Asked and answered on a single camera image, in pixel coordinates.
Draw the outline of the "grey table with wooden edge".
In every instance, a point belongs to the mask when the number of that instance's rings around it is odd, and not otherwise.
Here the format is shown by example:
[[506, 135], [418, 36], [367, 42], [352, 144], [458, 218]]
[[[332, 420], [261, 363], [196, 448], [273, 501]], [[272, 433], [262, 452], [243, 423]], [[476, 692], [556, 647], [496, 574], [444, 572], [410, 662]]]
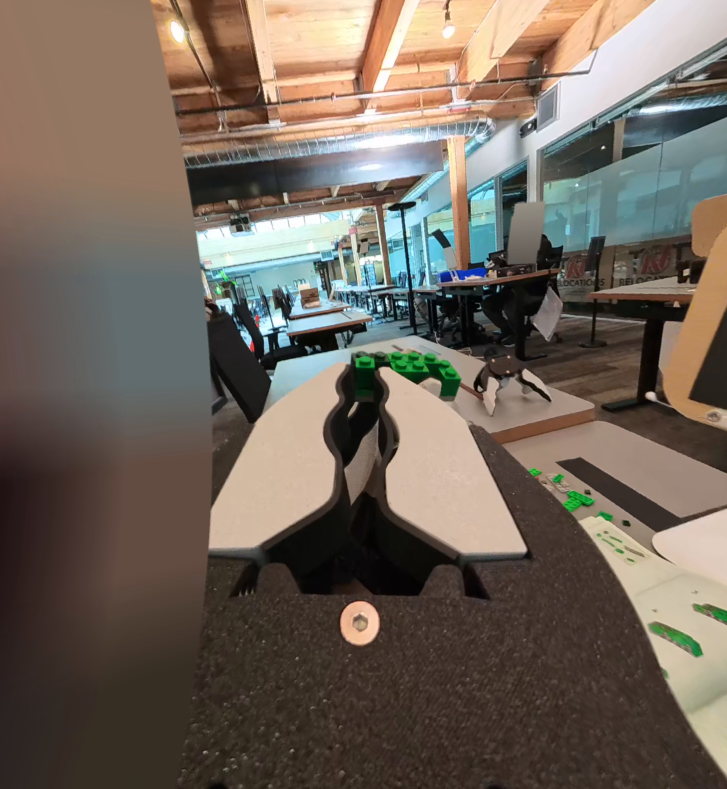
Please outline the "grey table with wooden edge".
[[321, 371], [338, 362], [348, 362], [358, 351], [434, 353], [445, 359], [460, 373], [463, 384], [452, 407], [468, 422], [489, 432], [499, 443], [540, 436], [551, 431], [585, 424], [594, 419], [595, 407], [586, 400], [549, 388], [551, 401], [530, 392], [523, 393], [513, 381], [500, 389], [495, 410], [488, 414], [482, 401], [471, 391], [483, 363], [472, 356], [440, 346], [426, 339], [410, 336], [364, 344], [358, 348], [312, 354], [304, 358], [280, 361], [274, 371], [264, 409], [298, 388]]

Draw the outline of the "black floor lamp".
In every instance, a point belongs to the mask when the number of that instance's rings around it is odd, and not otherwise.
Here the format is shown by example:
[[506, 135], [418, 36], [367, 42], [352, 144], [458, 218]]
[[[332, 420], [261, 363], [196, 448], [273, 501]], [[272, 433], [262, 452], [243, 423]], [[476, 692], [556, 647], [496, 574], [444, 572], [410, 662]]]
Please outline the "black floor lamp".
[[406, 286], [408, 290], [408, 320], [413, 336], [418, 335], [418, 323], [416, 319], [415, 297], [413, 293], [412, 269], [410, 263], [410, 252], [407, 233], [406, 213], [416, 206], [415, 201], [401, 200], [389, 206], [389, 211], [397, 214], [400, 218], [400, 228], [405, 254]]

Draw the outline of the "green brick assembly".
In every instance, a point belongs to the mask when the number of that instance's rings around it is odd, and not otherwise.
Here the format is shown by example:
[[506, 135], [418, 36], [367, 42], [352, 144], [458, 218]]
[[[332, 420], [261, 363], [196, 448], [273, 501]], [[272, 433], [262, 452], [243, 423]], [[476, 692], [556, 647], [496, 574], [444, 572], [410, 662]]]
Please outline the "green brick assembly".
[[358, 351], [352, 355], [351, 365], [356, 401], [373, 401], [375, 373], [379, 369], [391, 369], [418, 385], [429, 379], [436, 380], [440, 384], [438, 398], [443, 401], [456, 400], [461, 386], [460, 373], [448, 360], [442, 360], [434, 353]]

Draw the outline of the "plywood chair with white legs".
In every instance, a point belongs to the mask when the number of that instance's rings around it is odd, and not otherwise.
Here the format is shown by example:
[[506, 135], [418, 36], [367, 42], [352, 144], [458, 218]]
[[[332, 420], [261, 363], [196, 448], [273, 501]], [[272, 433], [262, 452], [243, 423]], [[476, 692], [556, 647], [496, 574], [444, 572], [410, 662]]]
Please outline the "plywood chair with white legs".
[[663, 371], [664, 394], [684, 417], [727, 431], [727, 194], [693, 210], [692, 248], [706, 263]]

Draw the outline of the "black office chair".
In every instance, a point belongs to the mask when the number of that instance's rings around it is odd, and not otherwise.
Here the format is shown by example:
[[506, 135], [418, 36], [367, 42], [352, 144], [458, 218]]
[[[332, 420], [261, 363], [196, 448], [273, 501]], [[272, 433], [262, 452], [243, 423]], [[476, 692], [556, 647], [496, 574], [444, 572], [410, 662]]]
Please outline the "black office chair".
[[219, 313], [207, 321], [207, 334], [215, 371], [247, 421], [254, 424], [264, 411], [270, 393], [270, 376], [255, 359], [227, 313]]

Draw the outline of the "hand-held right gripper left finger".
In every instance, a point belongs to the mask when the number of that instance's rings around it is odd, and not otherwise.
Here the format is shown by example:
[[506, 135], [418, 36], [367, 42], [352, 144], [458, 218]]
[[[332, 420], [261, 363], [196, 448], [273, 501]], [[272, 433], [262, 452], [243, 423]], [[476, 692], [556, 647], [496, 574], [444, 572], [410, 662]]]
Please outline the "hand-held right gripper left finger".
[[209, 556], [325, 563], [344, 545], [351, 373], [335, 363], [256, 422], [211, 509]]

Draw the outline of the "silver air duct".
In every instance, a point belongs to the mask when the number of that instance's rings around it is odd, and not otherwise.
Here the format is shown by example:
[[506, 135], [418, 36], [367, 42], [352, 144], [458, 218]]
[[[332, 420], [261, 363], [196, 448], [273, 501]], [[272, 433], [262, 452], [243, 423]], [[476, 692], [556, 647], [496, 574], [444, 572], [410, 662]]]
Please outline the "silver air duct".
[[196, 169], [378, 150], [445, 141], [454, 136], [485, 143], [495, 131], [495, 120], [483, 113], [433, 118], [394, 116], [334, 128], [308, 123], [283, 129], [242, 129], [195, 140], [184, 138], [181, 151], [186, 167]]

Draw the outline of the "brick instruction booklet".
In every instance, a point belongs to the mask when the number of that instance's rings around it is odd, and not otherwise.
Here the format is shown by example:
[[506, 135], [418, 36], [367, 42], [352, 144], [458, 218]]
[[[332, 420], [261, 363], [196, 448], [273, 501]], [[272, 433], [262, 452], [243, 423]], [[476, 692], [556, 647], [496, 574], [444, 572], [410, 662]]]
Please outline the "brick instruction booklet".
[[727, 586], [660, 558], [605, 518], [579, 524], [625, 589], [678, 705], [727, 777]]

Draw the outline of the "white stand base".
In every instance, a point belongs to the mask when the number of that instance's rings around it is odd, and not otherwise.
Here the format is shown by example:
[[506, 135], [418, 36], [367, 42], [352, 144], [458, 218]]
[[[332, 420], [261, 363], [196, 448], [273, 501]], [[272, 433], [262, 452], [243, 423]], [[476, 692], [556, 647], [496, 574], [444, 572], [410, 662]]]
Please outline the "white stand base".
[[727, 508], [657, 532], [652, 545], [678, 567], [727, 586]]

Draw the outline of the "wooden post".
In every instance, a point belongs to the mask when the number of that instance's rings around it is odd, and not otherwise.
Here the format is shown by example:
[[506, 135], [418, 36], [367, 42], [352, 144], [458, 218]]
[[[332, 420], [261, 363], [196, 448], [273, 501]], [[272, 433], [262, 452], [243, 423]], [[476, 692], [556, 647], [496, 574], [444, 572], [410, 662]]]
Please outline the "wooden post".
[[468, 270], [471, 262], [465, 146], [464, 136], [451, 136], [447, 140], [455, 256], [460, 270]]

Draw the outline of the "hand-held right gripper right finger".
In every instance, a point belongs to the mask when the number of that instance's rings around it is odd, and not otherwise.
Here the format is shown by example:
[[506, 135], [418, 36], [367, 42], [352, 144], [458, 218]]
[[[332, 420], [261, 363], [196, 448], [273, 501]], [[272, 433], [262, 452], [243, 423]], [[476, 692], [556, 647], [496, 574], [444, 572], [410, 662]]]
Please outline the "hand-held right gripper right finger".
[[394, 564], [522, 559], [527, 546], [467, 422], [390, 368], [379, 397], [376, 545]]

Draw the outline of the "grey wall vent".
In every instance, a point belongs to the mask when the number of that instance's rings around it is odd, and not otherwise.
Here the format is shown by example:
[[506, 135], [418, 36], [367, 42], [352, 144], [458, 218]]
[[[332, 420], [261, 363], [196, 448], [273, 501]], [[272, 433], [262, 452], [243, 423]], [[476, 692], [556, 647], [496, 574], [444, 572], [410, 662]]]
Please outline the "grey wall vent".
[[560, 87], [561, 83], [558, 81], [539, 95], [536, 103], [537, 133], [558, 120], [560, 114]]

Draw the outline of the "wooden office desk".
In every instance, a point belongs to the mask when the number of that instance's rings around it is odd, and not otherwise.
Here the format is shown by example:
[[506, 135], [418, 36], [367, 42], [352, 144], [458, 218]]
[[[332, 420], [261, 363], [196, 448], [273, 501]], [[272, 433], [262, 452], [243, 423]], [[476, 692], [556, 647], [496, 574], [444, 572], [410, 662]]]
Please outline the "wooden office desk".
[[617, 413], [657, 401], [656, 386], [665, 324], [684, 321], [696, 288], [696, 284], [680, 283], [671, 277], [595, 291], [588, 295], [588, 300], [595, 303], [615, 303], [615, 313], [621, 318], [644, 321], [635, 397], [605, 403], [602, 405], [604, 411]]
[[291, 341], [301, 346], [317, 348], [320, 352], [336, 351], [339, 349], [337, 335], [342, 335], [343, 345], [347, 347], [348, 335], [366, 332], [371, 321], [373, 318], [368, 313], [349, 309], [289, 321], [286, 333]]
[[511, 288], [515, 293], [516, 309], [516, 334], [514, 352], [516, 358], [524, 362], [534, 362], [547, 357], [546, 353], [539, 353], [535, 356], [529, 355], [525, 349], [525, 283], [530, 281], [546, 281], [547, 284], [557, 282], [557, 276], [561, 269], [553, 268], [549, 270], [532, 271], [521, 275], [507, 274], [500, 277], [486, 278], [467, 278], [463, 280], [443, 281], [439, 287], [448, 295], [459, 300], [459, 321], [460, 321], [460, 340], [462, 346], [472, 345], [472, 324], [471, 307], [467, 303], [468, 299], [484, 295], [488, 287]]

